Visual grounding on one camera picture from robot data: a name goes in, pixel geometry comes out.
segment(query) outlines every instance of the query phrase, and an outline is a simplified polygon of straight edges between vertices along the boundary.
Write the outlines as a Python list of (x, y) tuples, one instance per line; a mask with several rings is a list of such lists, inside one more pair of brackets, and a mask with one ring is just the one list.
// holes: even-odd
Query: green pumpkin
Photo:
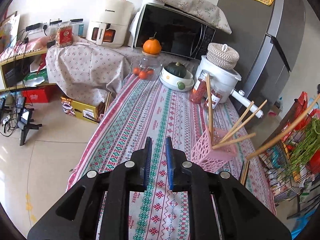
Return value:
[(184, 78), (187, 74), (186, 67), (180, 62), (171, 62), (167, 66), (165, 66), (164, 69), (170, 74), (180, 78)]

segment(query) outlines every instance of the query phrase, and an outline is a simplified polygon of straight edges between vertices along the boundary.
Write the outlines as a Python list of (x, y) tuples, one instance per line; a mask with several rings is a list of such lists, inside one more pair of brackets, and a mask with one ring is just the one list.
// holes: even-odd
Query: pink basket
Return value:
[[(227, 131), (214, 129), (213, 141), (217, 144), (227, 134)], [(209, 129), (206, 127), (196, 145), (191, 150), (191, 161), (201, 166), (205, 171), (216, 172), (233, 157), (237, 156), (235, 144), (212, 150)]]

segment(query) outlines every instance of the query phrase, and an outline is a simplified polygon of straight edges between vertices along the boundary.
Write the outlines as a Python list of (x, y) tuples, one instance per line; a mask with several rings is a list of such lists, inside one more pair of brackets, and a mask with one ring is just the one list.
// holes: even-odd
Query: striped tablecloth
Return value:
[[(111, 171), (129, 160), (131, 153), (152, 138), (152, 160), (148, 189), (130, 195), (129, 239), (188, 239), (188, 197), (185, 192), (168, 189), (164, 141), (172, 138), (173, 147), (190, 159), (193, 145), (207, 123), (206, 111), (189, 102), (188, 92), (176, 92), (161, 82), (144, 81), (132, 76), (113, 101), (88, 143), (78, 166), (68, 181), (68, 189), (87, 171)], [(228, 100), (214, 111), (214, 124), (228, 130), (239, 118)], [(238, 135), (246, 135), (241, 129)], [(254, 148), (251, 141), (237, 144), (238, 157), (222, 169), (238, 178), (244, 156)], [(246, 187), (271, 212), (276, 213), (272, 193), (257, 159), (250, 162)]]

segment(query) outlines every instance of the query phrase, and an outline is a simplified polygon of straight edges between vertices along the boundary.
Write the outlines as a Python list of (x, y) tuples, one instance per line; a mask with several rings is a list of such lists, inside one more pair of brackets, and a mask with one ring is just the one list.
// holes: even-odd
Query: microwave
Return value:
[(178, 9), (147, 3), (140, 10), (133, 45), (142, 48), (150, 37), (159, 40), (162, 52), (201, 60), (215, 29), (205, 21)]

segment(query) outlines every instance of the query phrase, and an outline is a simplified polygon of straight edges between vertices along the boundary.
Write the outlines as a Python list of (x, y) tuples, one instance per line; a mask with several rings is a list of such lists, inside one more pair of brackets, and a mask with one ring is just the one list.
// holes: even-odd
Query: gray refrigerator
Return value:
[[(240, 58), (235, 70), (241, 75), (236, 89), (262, 108), (264, 116), (278, 99), (295, 65), (305, 26), (303, 0), (275, 0), (267, 6), (255, 0), (219, 0), (232, 33), (217, 30), (213, 42), (226, 43)], [(239, 114), (245, 107), (230, 97)], [(250, 121), (251, 127), (257, 122)]]

